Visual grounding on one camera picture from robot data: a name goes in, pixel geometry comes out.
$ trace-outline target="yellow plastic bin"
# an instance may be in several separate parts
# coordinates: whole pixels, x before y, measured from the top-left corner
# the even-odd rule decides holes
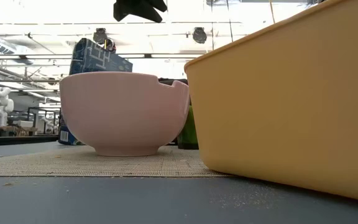
[[[358,198],[358,0],[328,0],[185,70],[210,169]]]

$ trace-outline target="bowl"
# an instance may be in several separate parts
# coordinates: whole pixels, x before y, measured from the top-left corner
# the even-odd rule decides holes
[[[154,75],[88,72],[60,82],[68,129],[101,156],[148,156],[185,125],[189,89],[161,84]]]

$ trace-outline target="table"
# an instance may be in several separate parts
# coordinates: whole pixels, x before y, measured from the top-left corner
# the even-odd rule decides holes
[[[75,146],[0,146],[0,156],[64,147]],[[242,177],[0,177],[0,223],[96,222],[358,223],[358,201]]]
[[[3,132],[3,136],[8,136],[10,132],[24,132],[24,134],[21,134],[21,136],[26,136],[29,132],[37,132],[38,128],[35,127],[21,127],[18,128],[16,126],[1,126],[0,130]]]

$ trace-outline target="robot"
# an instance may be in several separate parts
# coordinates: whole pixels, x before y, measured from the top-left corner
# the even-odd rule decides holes
[[[10,92],[10,88],[0,87],[0,126],[6,126],[7,114],[13,111],[13,100],[8,97]]]
[[[53,122],[52,121],[50,121],[50,120],[48,120],[46,117],[41,117],[41,120],[42,121],[44,121],[45,122],[45,124],[47,125],[47,133],[48,134],[52,134],[53,133],[53,131],[54,131],[54,133],[57,133],[57,131],[58,131],[58,126],[57,126],[57,124],[53,124]]]

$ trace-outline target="placemat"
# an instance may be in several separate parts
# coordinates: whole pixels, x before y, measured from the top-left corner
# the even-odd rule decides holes
[[[209,170],[198,150],[164,146],[156,155],[98,156],[89,146],[0,158],[0,176],[83,177],[222,177]]]

